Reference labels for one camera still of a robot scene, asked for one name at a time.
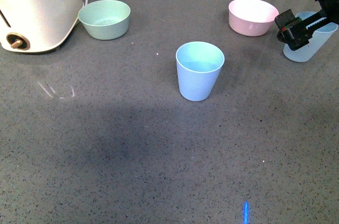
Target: cup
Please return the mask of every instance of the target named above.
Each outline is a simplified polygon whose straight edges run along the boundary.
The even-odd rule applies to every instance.
[[[190,101],[208,97],[218,78],[225,56],[206,42],[189,42],[176,52],[176,68],[181,95]]]
[[[302,20],[312,16],[316,12],[304,11],[299,12],[296,17],[300,17]],[[338,29],[338,25],[335,23],[329,23],[316,31],[313,36],[309,39],[309,43],[302,48],[292,51],[287,44],[284,46],[284,55],[296,62],[305,62],[311,59],[311,57],[322,47],[323,44],[331,37],[331,35]]]

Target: pink bowl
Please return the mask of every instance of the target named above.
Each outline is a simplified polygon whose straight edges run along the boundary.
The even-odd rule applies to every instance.
[[[228,9],[231,28],[252,37],[265,34],[279,15],[273,5],[262,0],[234,0]]]

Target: gray countertop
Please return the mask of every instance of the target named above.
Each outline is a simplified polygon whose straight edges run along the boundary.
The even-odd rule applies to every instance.
[[[0,222],[243,223],[247,201],[251,223],[335,223],[338,32],[300,64],[275,25],[234,32],[232,0],[120,1],[131,21],[116,40],[78,24],[42,55],[0,48]],[[177,84],[190,41],[226,57],[202,102]]]

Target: bowl rim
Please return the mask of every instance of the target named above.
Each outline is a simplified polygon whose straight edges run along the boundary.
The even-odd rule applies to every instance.
[[[91,8],[99,3],[112,3],[112,4],[120,4],[124,7],[126,7],[128,9],[128,13],[127,13],[127,16],[125,17],[122,17],[121,20],[117,23],[112,23],[112,24],[106,24],[106,25],[97,25],[97,24],[89,24],[87,22],[84,22],[81,17],[80,17],[80,13],[84,13],[86,12],[86,10],[88,10],[88,8]],[[83,24],[86,24],[86,25],[89,25],[89,26],[94,26],[94,27],[105,27],[105,26],[111,26],[111,25],[115,25],[115,24],[119,24],[121,23],[122,21],[126,20],[131,14],[131,8],[130,6],[128,6],[128,4],[122,2],[122,1],[119,1],[119,0],[98,0],[98,1],[94,1],[94,2],[91,2],[91,3],[88,3],[86,5],[84,5],[78,12],[78,19],[80,22],[82,22]]]
[[[274,21],[274,19],[273,19],[273,20],[270,20],[270,21],[251,21],[251,20],[245,19],[245,18],[243,18],[243,17],[237,16],[237,15],[234,13],[234,11],[232,10],[232,8],[233,8],[232,6],[234,5],[234,3],[236,3],[236,1],[239,1],[239,0],[233,0],[233,1],[231,1],[231,2],[228,4],[228,10],[229,10],[229,12],[232,13],[233,16],[235,16],[235,17],[237,17],[237,18],[239,18],[239,19],[241,19],[241,20],[244,20],[244,21],[246,21],[246,22],[251,22],[251,23],[265,24],[265,23],[272,23],[272,22]],[[273,6],[272,4],[270,4],[270,3],[266,2],[266,1],[263,1],[263,0],[253,0],[253,1],[258,1],[259,3],[263,3],[263,4],[265,4],[265,5],[268,5],[268,7],[272,8],[272,9],[275,11],[275,13],[276,13],[277,16],[279,15],[278,9],[277,9],[275,6]]]

